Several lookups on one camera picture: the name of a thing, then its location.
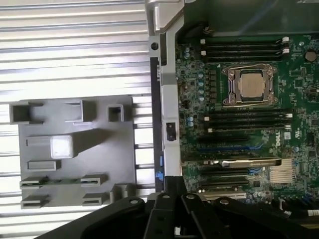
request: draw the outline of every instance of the screw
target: screw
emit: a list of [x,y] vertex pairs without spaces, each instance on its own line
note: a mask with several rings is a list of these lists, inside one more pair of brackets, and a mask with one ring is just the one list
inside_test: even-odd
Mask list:
[[220,200],[220,203],[224,204],[224,205],[228,205],[229,204],[229,202],[227,200],[225,200],[225,199]]
[[194,198],[195,198],[195,196],[192,195],[192,194],[188,194],[186,197],[187,197],[188,199],[194,199]]

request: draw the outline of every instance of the green circuit board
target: green circuit board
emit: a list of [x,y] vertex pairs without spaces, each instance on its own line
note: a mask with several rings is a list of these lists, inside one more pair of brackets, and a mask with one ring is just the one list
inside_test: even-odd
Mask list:
[[[289,53],[280,60],[268,61],[207,61],[206,52],[202,52],[199,40],[176,48],[176,78],[179,98],[179,134],[182,171],[188,190],[197,192],[202,181],[214,182],[231,179],[232,182],[247,180],[245,184],[216,186],[208,190],[243,190],[247,200],[256,202],[274,197],[302,197],[304,194],[319,196],[319,63],[316,53],[319,40],[310,35],[246,37],[241,41],[267,42],[281,37],[289,40]],[[238,42],[238,38],[206,39],[206,44],[214,41]],[[225,107],[224,100],[229,97],[229,75],[225,69],[238,66],[270,66],[273,71],[272,87],[274,100],[269,105],[246,106],[233,105]],[[256,90],[244,89],[255,87],[251,78],[242,80],[242,94],[253,97]],[[224,123],[230,118],[239,118],[238,113],[248,112],[241,119],[228,125],[236,128],[246,121],[250,112],[265,116],[267,112],[285,109],[290,115],[286,124],[281,127],[242,128],[236,130],[205,127],[205,117],[214,117],[220,111],[228,111],[217,122]],[[212,139],[204,143],[199,139],[207,136]],[[213,174],[202,175],[200,169],[211,166],[213,161],[239,158],[280,158],[281,165],[260,165],[248,168],[247,175],[224,176]]]

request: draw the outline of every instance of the cpu socket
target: cpu socket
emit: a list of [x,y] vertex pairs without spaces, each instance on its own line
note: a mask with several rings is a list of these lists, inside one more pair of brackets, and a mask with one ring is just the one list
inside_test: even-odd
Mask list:
[[274,73],[269,64],[230,66],[222,73],[228,76],[228,98],[225,107],[268,106],[277,100],[274,96]]

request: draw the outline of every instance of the metal frame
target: metal frame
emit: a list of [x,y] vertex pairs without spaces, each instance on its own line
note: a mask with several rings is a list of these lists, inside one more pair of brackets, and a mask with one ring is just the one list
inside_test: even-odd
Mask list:
[[[163,190],[163,174],[165,176],[179,176],[180,149],[179,149],[179,121],[178,121],[178,93],[175,76],[175,35],[184,24],[182,15],[184,0],[146,0],[146,13],[149,27],[149,50],[151,58],[151,76],[155,75],[154,61],[158,60],[156,68],[158,88],[152,84],[153,134],[154,134],[154,161],[156,191]],[[160,101],[161,116],[157,111]],[[166,124],[175,126],[175,140],[168,140]]]

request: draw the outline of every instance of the motherboard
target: motherboard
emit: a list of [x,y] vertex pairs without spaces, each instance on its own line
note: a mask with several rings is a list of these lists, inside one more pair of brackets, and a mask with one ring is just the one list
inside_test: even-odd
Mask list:
[[319,38],[208,37],[176,48],[182,173],[208,200],[319,197]]

